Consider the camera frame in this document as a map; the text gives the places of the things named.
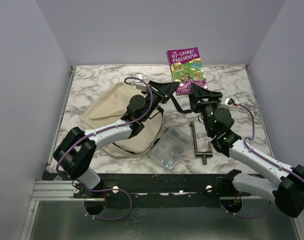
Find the gray floor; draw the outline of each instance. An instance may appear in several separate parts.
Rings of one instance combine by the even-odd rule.
[[[247,200],[242,213],[258,214],[267,202]],[[122,210],[104,210],[109,217]],[[296,240],[293,219],[275,206],[262,218],[241,219],[221,208],[135,208],[124,220],[85,217],[80,201],[41,202],[33,240]]]

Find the black strap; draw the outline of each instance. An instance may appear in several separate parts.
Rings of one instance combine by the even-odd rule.
[[[176,108],[176,110],[179,112],[179,113],[182,113],[182,114],[190,114],[192,111],[191,109],[187,109],[187,110],[183,110],[180,106],[180,104],[178,104],[177,100],[175,99],[175,97],[172,95],[171,96],[171,99],[174,103],[174,106]]]

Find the white marble surface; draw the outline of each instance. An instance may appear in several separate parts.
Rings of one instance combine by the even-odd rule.
[[[100,97],[112,84],[123,81],[125,77],[135,76],[142,73],[144,79],[153,79],[156,82],[171,81],[169,66],[167,65],[112,65],[112,66],[78,66],[74,81],[69,94],[62,125],[59,131],[59,145],[63,137],[73,127],[81,127],[80,117],[83,112]],[[245,67],[238,66],[205,66],[204,74],[209,89],[223,93],[223,100],[234,97],[240,103],[247,105],[255,116],[255,140],[251,144],[260,151],[269,154],[269,147],[260,121],[253,93],[247,78]],[[183,109],[189,108],[188,96],[176,97]],[[198,148],[200,151],[207,149],[209,138],[205,128],[197,121],[194,113],[180,114],[176,111],[173,103],[169,101],[162,105],[165,112],[166,126],[176,126],[183,132],[191,135],[189,122],[195,122]],[[251,134],[250,116],[241,107],[231,109],[235,124],[232,130],[242,137]],[[172,170],[167,170],[148,155],[138,158],[116,159],[106,152],[99,150],[94,154],[91,167],[97,173],[127,173],[127,174],[224,174],[232,169],[239,169],[244,173],[255,173],[246,165],[227,158],[217,153],[209,158],[207,165],[202,165],[202,160],[194,156],[193,147],[188,149],[184,156]],[[57,162],[53,159],[50,172],[55,173]]]

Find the cartoon character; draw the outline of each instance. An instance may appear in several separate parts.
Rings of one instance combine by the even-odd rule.
[[[188,80],[188,81],[192,80],[192,78],[190,77],[190,74],[189,74],[189,73],[186,74],[186,77],[187,77],[187,80]]]

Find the book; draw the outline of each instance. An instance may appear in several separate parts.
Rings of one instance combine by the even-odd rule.
[[[201,57],[197,47],[166,52],[173,81],[180,82],[176,95],[192,93],[191,83],[207,89]]]

